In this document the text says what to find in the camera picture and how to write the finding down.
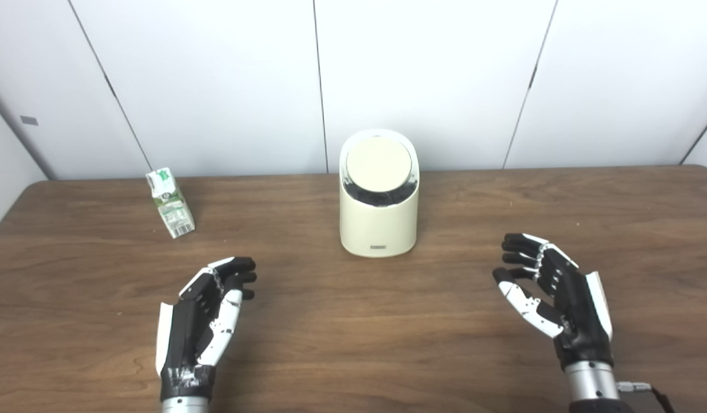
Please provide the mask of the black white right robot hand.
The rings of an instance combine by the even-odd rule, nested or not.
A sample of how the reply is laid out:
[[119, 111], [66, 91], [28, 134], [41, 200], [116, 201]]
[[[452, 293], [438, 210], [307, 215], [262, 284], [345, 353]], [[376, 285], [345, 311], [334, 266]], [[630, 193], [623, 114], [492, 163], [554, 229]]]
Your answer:
[[562, 369], [575, 363], [614, 366], [612, 319], [599, 272], [584, 274], [551, 241], [506, 233], [502, 260], [493, 270], [508, 303], [553, 341]]

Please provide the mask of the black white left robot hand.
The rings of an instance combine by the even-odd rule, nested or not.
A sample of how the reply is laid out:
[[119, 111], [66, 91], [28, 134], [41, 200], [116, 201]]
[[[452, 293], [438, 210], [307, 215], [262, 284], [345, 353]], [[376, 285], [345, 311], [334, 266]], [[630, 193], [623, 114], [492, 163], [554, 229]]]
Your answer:
[[163, 412], [208, 412], [217, 364], [236, 331], [241, 304], [254, 298], [246, 288], [257, 280], [247, 256], [212, 262], [178, 293], [161, 303], [155, 369]]

